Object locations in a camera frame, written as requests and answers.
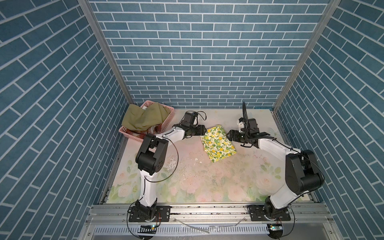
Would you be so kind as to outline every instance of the floral tablecloth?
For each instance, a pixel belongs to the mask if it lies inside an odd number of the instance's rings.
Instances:
[[[176,111],[181,112],[175,115],[173,121],[179,122],[185,110]],[[205,124],[207,128],[222,124],[226,132],[236,129],[235,122],[241,117],[241,110],[238,110],[239,114],[234,114],[235,116],[222,122],[220,119],[223,118],[217,112],[220,110],[214,111],[215,114],[212,115],[206,111],[208,120],[204,123],[201,121],[199,124]],[[260,131],[266,131],[282,140],[271,113],[268,110],[250,109],[248,115],[255,112],[258,113],[255,118]],[[204,151],[200,137],[195,136],[176,142],[175,145],[180,154],[179,165],[171,178],[157,183],[157,201],[264,201],[267,196],[275,193],[283,185],[284,162],[255,147],[244,148],[237,142],[233,144],[237,150],[236,154],[212,163]],[[139,198],[141,179],[135,157],[140,145],[140,142],[131,139],[128,141],[107,203],[131,203]],[[158,174],[157,180],[169,176],[175,168],[176,162],[176,151],[173,145],[169,144],[166,162]]]

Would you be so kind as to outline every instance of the yellow and green cloth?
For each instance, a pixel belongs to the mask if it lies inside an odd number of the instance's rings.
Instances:
[[[204,136],[200,136],[204,151],[212,162],[217,162],[236,153],[235,147],[226,137],[221,125],[210,128]]]

